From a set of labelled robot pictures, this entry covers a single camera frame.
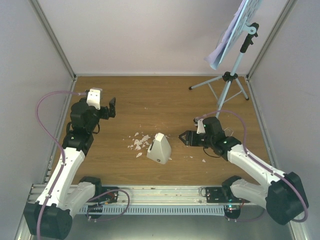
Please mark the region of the clear plastic metronome cover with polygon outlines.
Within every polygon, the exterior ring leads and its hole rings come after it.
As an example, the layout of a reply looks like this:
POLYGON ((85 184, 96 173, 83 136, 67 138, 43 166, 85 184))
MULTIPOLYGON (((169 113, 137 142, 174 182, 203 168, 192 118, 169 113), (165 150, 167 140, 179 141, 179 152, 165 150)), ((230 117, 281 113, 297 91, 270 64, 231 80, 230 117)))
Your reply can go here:
POLYGON ((224 133, 227 137, 231 137, 234 134, 234 130, 230 127, 227 127, 224 129, 224 133))

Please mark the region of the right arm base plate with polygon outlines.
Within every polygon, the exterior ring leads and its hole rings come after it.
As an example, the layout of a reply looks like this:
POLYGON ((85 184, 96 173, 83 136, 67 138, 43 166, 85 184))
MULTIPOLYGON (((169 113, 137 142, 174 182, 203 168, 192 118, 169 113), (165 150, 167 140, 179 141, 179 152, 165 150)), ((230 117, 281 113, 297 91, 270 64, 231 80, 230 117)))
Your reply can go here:
POLYGON ((226 197, 221 186, 205 187, 205 197, 207 203, 225 203, 226 197))

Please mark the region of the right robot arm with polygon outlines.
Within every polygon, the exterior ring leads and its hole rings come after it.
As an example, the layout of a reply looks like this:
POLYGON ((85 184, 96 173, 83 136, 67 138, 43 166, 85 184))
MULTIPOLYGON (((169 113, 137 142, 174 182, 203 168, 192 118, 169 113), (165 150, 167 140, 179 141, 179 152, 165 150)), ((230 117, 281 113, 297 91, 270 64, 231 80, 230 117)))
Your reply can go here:
POLYGON ((236 175, 228 178, 222 183, 223 200, 247 200, 265 209, 280 225, 297 222, 300 214, 304 214, 301 222, 308 218, 308 199, 296 173, 285 173, 255 156, 243 142, 227 136, 216 117, 195 120, 194 124, 196 130, 178 136, 184 145, 212 149, 217 157, 238 166, 257 181, 253 184, 236 175))

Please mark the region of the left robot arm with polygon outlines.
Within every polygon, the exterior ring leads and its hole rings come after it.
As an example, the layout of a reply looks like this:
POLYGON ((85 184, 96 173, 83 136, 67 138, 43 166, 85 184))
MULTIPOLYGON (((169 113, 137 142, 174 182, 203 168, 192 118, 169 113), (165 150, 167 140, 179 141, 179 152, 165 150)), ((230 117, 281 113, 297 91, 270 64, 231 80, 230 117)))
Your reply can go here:
POLYGON ((71 106, 70 122, 60 147, 60 158, 43 192, 34 203, 26 203, 23 211, 30 233, 41 238, 64 240, 71 231, 73 218, 88 201, 103 197, 101 181, 91 177, 80 182, 69 193, 78 168, 85 160, 100 131, 100 120, 116 116, 116 98, 108 106, 100 106, 100 99, 83 97, 71 106))

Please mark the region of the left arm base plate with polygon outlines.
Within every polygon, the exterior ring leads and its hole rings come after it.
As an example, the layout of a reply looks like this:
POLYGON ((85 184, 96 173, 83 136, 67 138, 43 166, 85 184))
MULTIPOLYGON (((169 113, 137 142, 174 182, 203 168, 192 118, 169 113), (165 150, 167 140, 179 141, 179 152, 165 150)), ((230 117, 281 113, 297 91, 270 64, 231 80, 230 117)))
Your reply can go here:
POLYGON ((118 201, 118 192, 119 192, 118 189, 119 188, 117 186, 103 186, 100 194, 108 192, 110 190, 116 190, 116 191, 106 193, 103 196, 100 196, 98 198, 98 202, 101 205, 116 203, 118 201))

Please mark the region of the white metronome body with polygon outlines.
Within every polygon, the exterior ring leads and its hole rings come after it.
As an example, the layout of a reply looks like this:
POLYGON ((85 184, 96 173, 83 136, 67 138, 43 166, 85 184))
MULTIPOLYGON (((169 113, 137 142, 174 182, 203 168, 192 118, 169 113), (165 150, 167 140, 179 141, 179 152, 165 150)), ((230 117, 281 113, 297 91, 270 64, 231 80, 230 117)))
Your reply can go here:
POLYGON ((163 133, 157 133, 147 150, 146 157, 159 164, 166 164, 171 157, 172 148, 163 133))

